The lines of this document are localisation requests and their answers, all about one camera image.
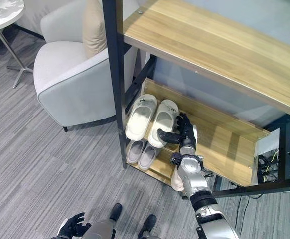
striped carpet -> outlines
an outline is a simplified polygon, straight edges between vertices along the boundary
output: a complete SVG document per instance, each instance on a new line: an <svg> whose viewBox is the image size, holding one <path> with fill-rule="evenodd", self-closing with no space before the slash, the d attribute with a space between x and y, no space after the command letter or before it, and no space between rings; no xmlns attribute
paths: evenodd
<svg viewBox="0 0 290 239"><path fill-rule="evenodd" d="M9 28L18 56L31 64L44 41ZM65 133L36 99L33 76L13 89L16 65L0 43L0 239L47 239L65 217L86 212L86 221L108 217L116 202L123 213L116 238L136 239L149 214L162 239L198 238L194 212L172 188L137 171L123 169L116 122L70 127ZM230 187L223 180L222 189ZM240 197L217 199L235 224ZM248 197L242 197L237 229ZM250 199L243 239L290 239L290 193Z"/></svg>

black cable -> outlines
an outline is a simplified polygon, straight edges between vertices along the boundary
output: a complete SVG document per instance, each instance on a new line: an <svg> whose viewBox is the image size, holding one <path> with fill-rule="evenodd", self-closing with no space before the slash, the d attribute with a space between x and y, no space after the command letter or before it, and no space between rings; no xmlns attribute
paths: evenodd
<svg viewBox="0 0 290 239"><path fill-rule="evenodd" d="M239 203L238 203L237 214L236 214L236 222L235 222L235 228L237 228L238 212L239 212L239 207L240 207L241 198L242 198L242 196L240 196Z"/></svg>
<svg viewBox="0 0 290 239"><path fill-rule="evenodd" d="M245 210L244 210L243 220L242 220L242 222L241 222L241 228L240 228L240 232L239 232L239 234L241 234L241 231L243 230L244 219L245 219L246 210L247 210L247 207L248 207L248 204L249 204L249 200L250 200L250 197L248 196L248 202L247 202L247 205L246 205Z"/></svg>
<svg viewBox="0 0 290 239"><path fill-rule="evenodd" d="M263 195L263 194L260 194L259 196L255 197L255 198L253 198L252 196L250 196L250 197L251 197L252 199L258 199L258 198L260 198L262 195Z"/></svg>

white armchair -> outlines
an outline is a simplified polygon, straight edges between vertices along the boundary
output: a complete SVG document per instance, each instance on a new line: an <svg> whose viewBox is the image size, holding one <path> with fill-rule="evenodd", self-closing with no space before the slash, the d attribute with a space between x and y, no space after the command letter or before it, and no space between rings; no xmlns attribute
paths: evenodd
<svg viewBox="0 0 290 239"><path fill-rule="evenodd" d="M126 2L124 19L138 8L136 2ZM76 0L41 20L47 44L35 59L34 85L39 102L62 127L115 115L108 50L88 59L83 47L85 3ZM132 83L135 60L131 47L124 55L125 90Z"/></svg>

wooden shelf board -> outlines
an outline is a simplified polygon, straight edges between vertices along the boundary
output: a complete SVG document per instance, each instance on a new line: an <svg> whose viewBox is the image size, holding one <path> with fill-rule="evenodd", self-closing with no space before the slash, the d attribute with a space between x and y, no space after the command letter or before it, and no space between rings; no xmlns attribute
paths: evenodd
<svg viewBox="0 0 290 239"><path fill-rule="evenodd" d="M207 169L238 185L249 186L251 184L254 168L255 135L257 137L259 135L264 136L270 134L269 132L202 103L196 101L193 103L193 99L180 95L150 79L144 81L142 93L153 94L158 101L166 98L171 99L179 106L180 112L187 113L191 123L197 126L198 144L196 154L204 156L204 166ZM189 114L188 111L195 107L198 107L201 111L206 110L207 113L208 111L214 113L207 114L205 112L205 114L200 114L201 111L192 110L191 112L196 115ZM230 122L229 126L221 121L222 117L226 122ZM154 118L155 116L152 118L145 134L144 139L146 140L148 140ZM167 144L162 149L158 159L154 161L150 168L151 171L171 178L174 166L169 163L169 160L171 154L177 151L178 145Z"/></svg>
<svg viewBox="0 0 290 239"><path fill-rule="evenodd" d="M159 158L157 158L157 159L155 160L156 163L157 163L157 162L160 162L160 161L164 161L164 160L161 160L161 159L159 159ZM141 170L141 169L138 167L137 164L129 164L129 165L132 166L132 167L134 167L134 168L136 168L136 169L138 169L139 171L141 171L141 172L143 172L143 173L146 173L146 174L148 174L149 176L151 176L151 177L153 177L153 178L155 178L155 179L157 179L157 180L159 180L159 181L161 181L161 182L167 184L168 186L171 186L171 184L170 184L171 177L164 177L164 176L162 176L160 173L157 172L157 169L155 168L155 165L152 165L151 168L150 168L149 170L146 170L146 171Z"/></svg>
<svg viewBox="0 0 290 239"><path fill-rule="evenodd" d="M290 46L180 0L148 0L124 41L290 114Z"/></svg>

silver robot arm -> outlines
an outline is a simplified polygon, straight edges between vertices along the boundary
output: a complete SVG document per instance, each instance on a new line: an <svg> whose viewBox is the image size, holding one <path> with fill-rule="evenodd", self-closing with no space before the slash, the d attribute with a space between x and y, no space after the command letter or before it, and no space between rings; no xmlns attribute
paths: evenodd
<svg viewBox="0 0 290 239"><path fill-rule="evenodd" d="M184 190L195 210L198 222L197 233L200 239L239 239L235 228L229 223L220 205L207 186L199 163L201 157L179 154L181 163L178 174Z"/></svg>
<svg viewBox="0 0 290 239"><path fill-rule="evenodd" d="M184 113L177 117L177 124L180 134L159 129L157 135L165 142L180 145L179 153L172 155L171 163L177 165L177 173L194 208L199 225L196 229L199 239L239 239L202 174L202 171L207 171L203 166L203 157L196 156L196 126L190 123Z"/></svg>

